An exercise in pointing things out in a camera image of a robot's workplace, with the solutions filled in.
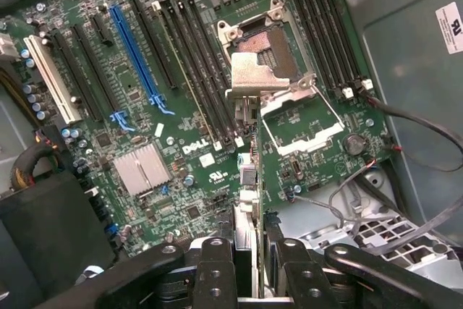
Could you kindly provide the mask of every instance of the ul logo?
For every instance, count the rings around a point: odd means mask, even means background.
[[[454,32],[454,36],[457,36],[462,32],[462,25],[460,25],[460,21],[454,20],[454,22],[451,24],[451,29]]]

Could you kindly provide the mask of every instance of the white pci slot bracket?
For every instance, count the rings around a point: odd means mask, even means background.
[[[46,87],[50,91],[53,100],[58,106],[58,110],[67,124],[80,121],[82,117],[79,111],[71,103],[71,95],[56,68],[53,59],[46,47],[43,47],[41,39],[34,35],[24,38],[24,42],[29,49],[30,55],[37,64],[38,71],[41,73]]]

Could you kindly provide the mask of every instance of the blue pcie slot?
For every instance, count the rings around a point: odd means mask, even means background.
[[[119,35],[122,39],[122,43],[125,46],[127,53],[129,54],[130,60],[132,61],[135,70],[140,78],[143,88],[148,94],[148,100],[151,105],[156,105],[163,114],[175,115],[174,112],[166,109],[166,104],[164,103],[164,98],[158,92],[153,79],[150,75],[150,70],[148,65],[144,60],[140,49],[135,43],[135,38],[132,34],[132,31],[129,28],[129,24],[125,20],[124,14],[118,5],[113,5],[109,8],[109,14],[116,25],[116,29],[119,32]]]

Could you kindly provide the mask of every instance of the silver chipset heatsink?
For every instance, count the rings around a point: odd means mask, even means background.
[[[130,195],[152,190],[171,179],[154,144],[114,159],[114,165]]]

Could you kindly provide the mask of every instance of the motherboard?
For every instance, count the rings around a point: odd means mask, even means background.
[[[356,96],[373,83],[344,0],[28,0],[0,22],[3,59],[130,255],[213,235],[255,184],[256,148],[273,211],[388,158],[383,116]],[[226,98],[245,52],[290,83],[255,122]]]

